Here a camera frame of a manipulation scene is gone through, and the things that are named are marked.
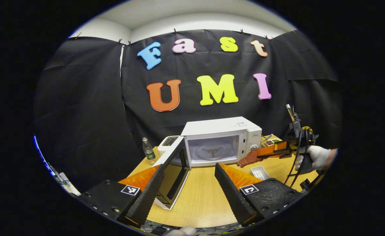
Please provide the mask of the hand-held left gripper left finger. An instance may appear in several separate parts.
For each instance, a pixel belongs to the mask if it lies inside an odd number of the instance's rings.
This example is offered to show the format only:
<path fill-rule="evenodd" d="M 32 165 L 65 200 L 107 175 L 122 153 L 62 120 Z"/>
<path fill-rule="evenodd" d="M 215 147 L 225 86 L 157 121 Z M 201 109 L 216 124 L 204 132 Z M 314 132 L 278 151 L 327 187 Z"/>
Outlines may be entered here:
<path fill-rule="evenodd" d="M 148 168 L 120 182 L 104 180 L 78 195 L 99 214 L 130 226 L 141 226 L 164 178 L 164 166 Z"/>

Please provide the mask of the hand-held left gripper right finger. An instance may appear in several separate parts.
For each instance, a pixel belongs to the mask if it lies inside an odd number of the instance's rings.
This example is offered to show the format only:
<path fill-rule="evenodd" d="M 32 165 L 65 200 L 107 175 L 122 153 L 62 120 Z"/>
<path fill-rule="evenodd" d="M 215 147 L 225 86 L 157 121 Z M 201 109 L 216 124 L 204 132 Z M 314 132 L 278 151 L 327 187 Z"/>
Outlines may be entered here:
<path fill-rule="evenodd" d="M 214 175 L 241 226 L 277 216 L 303 196 L 275 178 L 261 180 L 222 163 Z"/>

